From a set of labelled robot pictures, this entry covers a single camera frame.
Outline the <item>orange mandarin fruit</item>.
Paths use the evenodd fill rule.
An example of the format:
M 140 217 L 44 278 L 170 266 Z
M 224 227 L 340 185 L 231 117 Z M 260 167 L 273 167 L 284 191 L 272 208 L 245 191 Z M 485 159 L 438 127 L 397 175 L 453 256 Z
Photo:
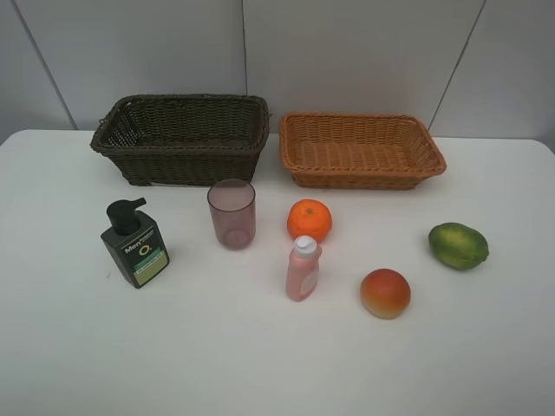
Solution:
M 290 209 L 286 227 L 291 238 L 301 236 L 314 238 L 322 243 L 330 234 L 333 226 L 333 217 L 330 209 L 322 202 L 315 199 L 301 199 Z

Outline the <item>translucent purple plastic cup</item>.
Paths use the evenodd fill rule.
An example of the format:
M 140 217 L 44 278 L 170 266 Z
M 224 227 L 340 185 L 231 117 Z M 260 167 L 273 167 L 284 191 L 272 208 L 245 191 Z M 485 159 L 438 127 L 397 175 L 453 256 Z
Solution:
M 225 179 L 207 193 L 219 243 L 229 250 L 246 248 L 256 235 L 256 192 L 242 179 Z

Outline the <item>pink lotion bottle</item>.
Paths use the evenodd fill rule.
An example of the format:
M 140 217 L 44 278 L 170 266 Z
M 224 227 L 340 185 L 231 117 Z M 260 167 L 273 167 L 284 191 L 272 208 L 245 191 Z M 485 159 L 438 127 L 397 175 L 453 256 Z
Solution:
M 306 299 L 317 286 L 322 248 L 310 236 L 295 239 L 289 256 L 286 295 L 294 302 Z

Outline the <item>red yellow peach fruit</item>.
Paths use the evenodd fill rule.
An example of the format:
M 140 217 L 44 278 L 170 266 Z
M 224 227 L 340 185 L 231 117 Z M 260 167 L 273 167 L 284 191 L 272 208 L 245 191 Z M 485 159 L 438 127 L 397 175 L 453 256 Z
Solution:
M 360 285 L 363 307 L 373 316 L 391 320 L 399 317 L 411 301 L 411 288 L 399 272 L 378 269 L 366 275 Z

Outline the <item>black soap pump bottle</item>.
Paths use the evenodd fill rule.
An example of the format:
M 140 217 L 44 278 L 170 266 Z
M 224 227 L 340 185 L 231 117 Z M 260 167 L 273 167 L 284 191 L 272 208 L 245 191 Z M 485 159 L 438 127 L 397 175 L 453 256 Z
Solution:
M 170 256 L 156 221 L 139 208 L 144 198 L 118 200 L 106 210 L 111 227 L 101 240 L 128 283 L 140 289 L 168 264 Z

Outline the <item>green mango fruit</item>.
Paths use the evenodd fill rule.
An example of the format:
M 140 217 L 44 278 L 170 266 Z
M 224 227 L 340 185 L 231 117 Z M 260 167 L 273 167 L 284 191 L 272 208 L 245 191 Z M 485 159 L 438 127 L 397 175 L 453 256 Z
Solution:
M 460 223 L 436 225 L 428 233 L 433 255 L 456 270 L 472 270 L 489 256 L 486 238 L 477 230 Z

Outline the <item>light orange wicker basket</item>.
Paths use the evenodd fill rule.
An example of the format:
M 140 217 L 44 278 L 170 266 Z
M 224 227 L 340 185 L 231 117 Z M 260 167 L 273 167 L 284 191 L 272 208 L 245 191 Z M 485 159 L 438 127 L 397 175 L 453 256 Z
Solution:
M 287 113 L 279 150 L 308 188 L 410 190 L 447 170 L 427 128 L 406 114 Z

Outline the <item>dark brown wicker basket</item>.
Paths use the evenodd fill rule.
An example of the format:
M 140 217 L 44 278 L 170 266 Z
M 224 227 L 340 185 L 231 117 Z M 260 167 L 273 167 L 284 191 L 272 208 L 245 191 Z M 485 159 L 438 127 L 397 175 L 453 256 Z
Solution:
M 270 131 L 265 99 L 236 94 L 137 94 L 100 121 L 91 148 L 131 185 L 251 181 Z

